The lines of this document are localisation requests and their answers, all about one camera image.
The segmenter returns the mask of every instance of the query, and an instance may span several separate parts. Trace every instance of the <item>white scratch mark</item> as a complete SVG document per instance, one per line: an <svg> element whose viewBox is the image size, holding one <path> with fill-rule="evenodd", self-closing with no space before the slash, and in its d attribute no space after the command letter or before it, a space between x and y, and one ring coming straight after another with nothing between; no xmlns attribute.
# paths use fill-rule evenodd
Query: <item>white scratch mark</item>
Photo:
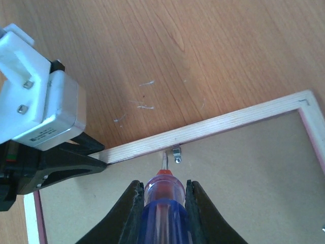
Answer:
<svg viewBox="0 0 325 244"><path fill-rule="evenodd" d="M129 100L129 102L130 102L130 103L140 103L140 104L144 103L144 102L133 101L133 100Z"/></svg>
<svg viewBox="0 0 325 244"><path fill-rule="evenodd" d="M145 106L138 106L138 108L154 109L154 107L148 107L147 105L145 105Z"/></svg>
<svg viewBox="0 0 325 244"><path fill-rule="evenodd" d="M141 84L141 85L139 85L139 86L143 86L143 85L152 85L152 84L154 84L154 80L152 80L152 81L150 81L150 82L148 82L148 83Z"/></svg>
<svg viewBox="0 0 325 244"><path fill-rule="evenodd" d="M114 122L117 123L117 122L120 122L122 119L124 119L126 116L126 113L121 117L121 118L116 118L114 119Z"/></svg>
<svg viewBox="0 0 325 244"><path fill-rule="evenodd" d="M205 106L205 98L203 99L203 104L202 104L202 107L200 108L200 110L202 110Z"/></svg>

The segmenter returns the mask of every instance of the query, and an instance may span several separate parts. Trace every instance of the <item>bolt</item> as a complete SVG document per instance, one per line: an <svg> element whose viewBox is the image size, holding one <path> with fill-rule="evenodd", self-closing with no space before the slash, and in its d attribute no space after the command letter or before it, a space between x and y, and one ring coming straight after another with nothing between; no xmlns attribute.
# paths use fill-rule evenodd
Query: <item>bolt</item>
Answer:
<svg viewBox="0 0 325 244"><path fill-rule="evenodd" d="M180 162L182 162L182 159L181 158L175 158L175 163L176 164L179 164Z"/></svg>
<svg viewBox="0 0 325 244"><path fill-rule="evenodd" d="M28 107L26 105L21 104L18 108L17 108L17 112L20 114L26 114L26 112L28 111Z"/></svg>
<svg viewBox="0 0 325 244"><path fill-rule="evenodd" d="M23 88L30 89L34 85L34 82L28 80L22 85Z"/></svg>

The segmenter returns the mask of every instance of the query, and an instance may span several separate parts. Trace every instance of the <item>metal clip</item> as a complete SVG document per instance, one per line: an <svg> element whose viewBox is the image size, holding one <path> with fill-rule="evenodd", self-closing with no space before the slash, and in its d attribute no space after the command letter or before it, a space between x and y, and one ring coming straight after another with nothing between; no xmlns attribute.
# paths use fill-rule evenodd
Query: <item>metal clip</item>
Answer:
<svg viewBox="0 0 325 244"><path fill-rule="evenodd" d="M181 148L179 145L173 146L173 156L176 164L182 162Z"/></svg>

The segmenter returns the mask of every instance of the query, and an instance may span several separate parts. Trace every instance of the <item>hardboard backing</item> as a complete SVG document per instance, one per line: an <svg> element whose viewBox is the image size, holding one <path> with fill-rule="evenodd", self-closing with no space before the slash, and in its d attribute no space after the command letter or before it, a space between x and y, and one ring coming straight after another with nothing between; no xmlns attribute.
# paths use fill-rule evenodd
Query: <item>hardboard backing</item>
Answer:
<svg viewBox="0 0 325 244"><path fill-rule="evenodd" d="M297 112L181 146L170 169L197 180L248 243L325 243L325 176ZM155 152L40 191L48 243L75 243L133 179L157 174Z"/></svg>

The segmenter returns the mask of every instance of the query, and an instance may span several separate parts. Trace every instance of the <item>wooden floor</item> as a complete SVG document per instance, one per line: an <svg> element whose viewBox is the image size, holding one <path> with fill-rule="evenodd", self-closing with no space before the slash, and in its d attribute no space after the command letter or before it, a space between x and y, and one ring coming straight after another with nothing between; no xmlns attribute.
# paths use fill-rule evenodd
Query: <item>wooden floor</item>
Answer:
<svg viewBox="0 0 325 244"><path fill-rule="evenodd" d="M0 25L62 61L87 89L86 132L114 147L308 88L325 108L324 12L323 0L0 0ZM26 242L22 217L21 202L0 213L4 243Z"/></svg>

